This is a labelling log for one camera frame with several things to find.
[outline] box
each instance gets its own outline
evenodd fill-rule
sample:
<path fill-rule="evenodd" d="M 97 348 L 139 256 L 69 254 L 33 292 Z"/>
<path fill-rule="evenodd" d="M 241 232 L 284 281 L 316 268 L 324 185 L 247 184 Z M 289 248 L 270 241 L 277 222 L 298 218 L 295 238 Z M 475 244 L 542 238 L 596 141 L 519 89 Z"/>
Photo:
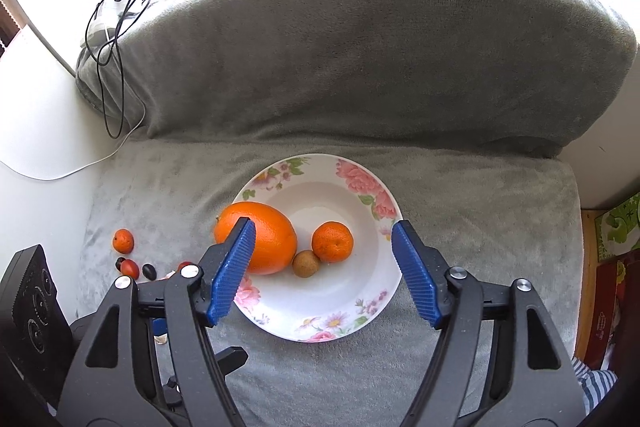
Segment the box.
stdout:
<path fill-rule="evenodd" d="M 584 363 L 623 373 L 628 357 L 640 354 L 640 250 L 610 259 L 596 269 L 596 295 Z"/>
<path fill-rule="evenodd" d="M 640 248 L 640 192 L 596 218 L 598 262 Z"/>

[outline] white plate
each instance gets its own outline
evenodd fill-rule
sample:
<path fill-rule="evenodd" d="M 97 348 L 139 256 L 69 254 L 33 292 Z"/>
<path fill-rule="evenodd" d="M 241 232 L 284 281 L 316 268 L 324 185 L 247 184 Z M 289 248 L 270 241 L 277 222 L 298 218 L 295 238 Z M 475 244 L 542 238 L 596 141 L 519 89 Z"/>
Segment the white plate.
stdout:
<path fill-rule="evenodd" d="M 291 267 L 273 275 L 247 274 L 236 305 L 249 320 L 277 337 L 326 342 L 344 337 L 380 314 L 398 288 L 401 273 L 391 252 L 391 227 L 402 219 L 388 188 L 356 162 L 330 154 L 286 158 L 256 174 L 236 201 L 258 201 L 289 218 L 298 251 L 326 221 L 344 223 L 353 253 L 322 264 L 300 279 Z"/>

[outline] silver bolt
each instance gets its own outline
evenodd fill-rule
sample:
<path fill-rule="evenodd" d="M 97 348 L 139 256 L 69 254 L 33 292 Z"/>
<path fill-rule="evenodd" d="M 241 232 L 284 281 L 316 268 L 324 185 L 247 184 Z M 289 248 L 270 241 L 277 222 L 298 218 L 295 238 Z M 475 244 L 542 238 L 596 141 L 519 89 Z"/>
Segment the silver bolt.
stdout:
<path fill-rule="evenodd" d="M 517 279 L 516 288 L 521 292 L 529 292 L 531 291 L 531 283 L 526 279 Z"/>
<path fill-rule="evenodd" d="M 466 270 L 461 266 L 452 266 L 449 273 L 453 279 L 466 279 Z"/>
<path fill-rule="evenodd" d="M 118 290 L 124 290 L 131 284 L 131 277 L 127 277 L 126 275 L 121 275 L 116 279 L 115 285 Z"/>
<path fill-rule="evenodd" d="M 187 279 L 191 279 L 192 277 L 196 277 L 200 268 L 197 264 L 188 264 L 187 266 L 183 266 L 180 270 L 180 275 L 186 277 Z"/>

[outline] black speaker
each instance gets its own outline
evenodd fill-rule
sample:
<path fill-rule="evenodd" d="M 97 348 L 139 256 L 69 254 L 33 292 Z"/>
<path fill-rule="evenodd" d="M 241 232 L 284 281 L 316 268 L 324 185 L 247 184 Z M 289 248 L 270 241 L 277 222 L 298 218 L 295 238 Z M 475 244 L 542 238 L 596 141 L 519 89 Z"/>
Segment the black speaker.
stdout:
<path fill-rule="evenodd" d="M 0 344 L 24 381 L 58 407 L 74 355 L 41 245 L 17 252 L 0 282 Z"/>

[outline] red cherry tomato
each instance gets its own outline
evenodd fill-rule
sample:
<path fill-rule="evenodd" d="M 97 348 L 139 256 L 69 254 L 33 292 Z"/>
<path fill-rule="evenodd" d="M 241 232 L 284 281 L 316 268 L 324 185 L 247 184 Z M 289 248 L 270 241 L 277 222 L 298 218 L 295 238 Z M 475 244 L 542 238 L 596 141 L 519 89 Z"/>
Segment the red cherry tomato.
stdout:
<path fill-rule="evenodd" d="M 176 270 L 177 272 L 179 272 L 182 268 L 184 268 L 185 266 L 189 266 L 190 264 L 194 264 L 191 261 L 182 261 L 180 264 L 178 264 L 178 269 Z"/>
<path fill-rule="evenodd" d="M 128 275 L 134 280 L 138 280 L 138 277 L 140 277 L 140 268 L 138 268 L 138 265 L 135 261 L 125 259 L 120 264 L 120 273 L 122 273 L 123 275 Z"/>

